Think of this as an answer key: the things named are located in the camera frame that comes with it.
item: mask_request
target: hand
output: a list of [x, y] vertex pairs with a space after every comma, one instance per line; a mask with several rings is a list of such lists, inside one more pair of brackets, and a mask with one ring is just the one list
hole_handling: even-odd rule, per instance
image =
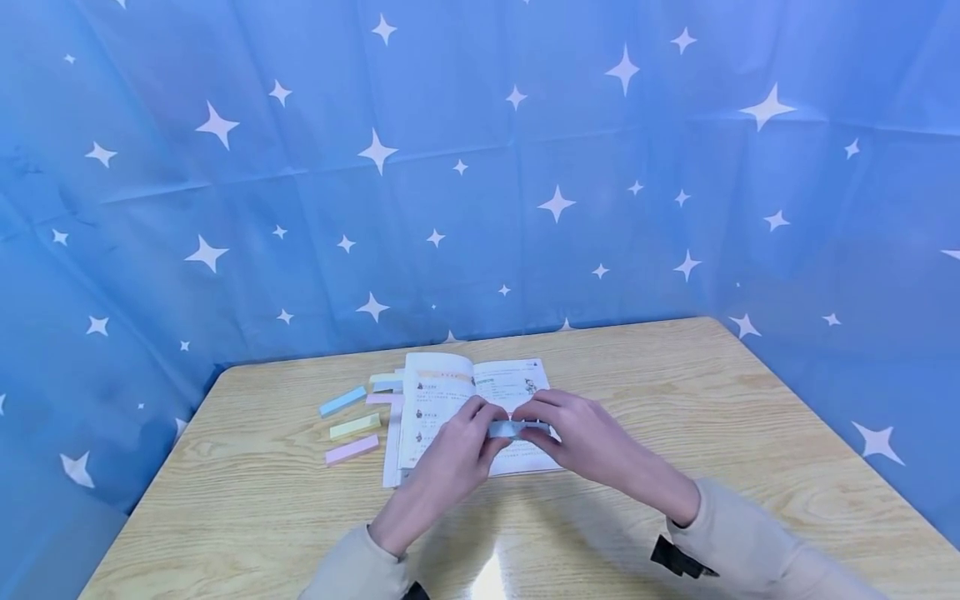
[[560, 435], [525, 428], [520, 437], [561, 467], [614, 488], [686, 526], [700, 508], [700, 493], [685, 475], [630, 437], [600, 404], [560, 390], [538, 390], [513, 420], [542, 420]]
[[400, 556], [446, 511], [487, 481], [493, 458], [510, 445], [507, 438], [488, 438], [487, 429], [492, 421], [506, 418], [502, 407], [471, 397], [441, 426], [410, 477], [373, 520], [373, 541]]

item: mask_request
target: blue backdrop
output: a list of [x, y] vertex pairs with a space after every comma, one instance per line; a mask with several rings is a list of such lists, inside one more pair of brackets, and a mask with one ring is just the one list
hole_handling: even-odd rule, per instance
[[0, 596], [83, 584], [226, 366], [694, 314], [960, 544], [958, 23], [5, 3]]

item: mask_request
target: wrist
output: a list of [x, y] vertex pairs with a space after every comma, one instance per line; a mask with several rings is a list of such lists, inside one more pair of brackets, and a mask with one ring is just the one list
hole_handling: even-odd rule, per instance
[[680, 527], [689, 526], [700, 512], [697, 484], [652, 452], [640, 457], [634, 466], [620, 491], [660, 511]]
[[416, 486], [401, 486], [380, 510], [368, 531], [373, 542], [400, 557], [440, 517]]

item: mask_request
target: book page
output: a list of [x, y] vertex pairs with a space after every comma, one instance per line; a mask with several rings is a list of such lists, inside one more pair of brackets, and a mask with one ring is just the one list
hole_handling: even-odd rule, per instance
[[[510, 415], [517, 406], [529, 400], [536, 390], [550, 388], [539, 358], [480, 363], [473, 367], [473, 376], [476, 393], [488, 402], [499, 404]], [[535, 445], [516, 440], [496, 455], [490, 475], [557, 468], [560, 466]]]
[[397, 466], [413, 468], [450, 420], [475, 393], [473, 364], [457, 354], [410, 352], [403, 368], [403, 414]]

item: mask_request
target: left hand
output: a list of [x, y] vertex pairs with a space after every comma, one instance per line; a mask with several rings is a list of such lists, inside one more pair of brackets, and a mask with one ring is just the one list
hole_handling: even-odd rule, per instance
[[502, 407], [472, 396], [441, 426], [410, 477], [373, 520], [373, 541], [400, 556], [446, 511], [487, 481], [493, 458], [510, 445], [507, 438], [488, 438], [487, 429], [494, 420], [508, 418]]

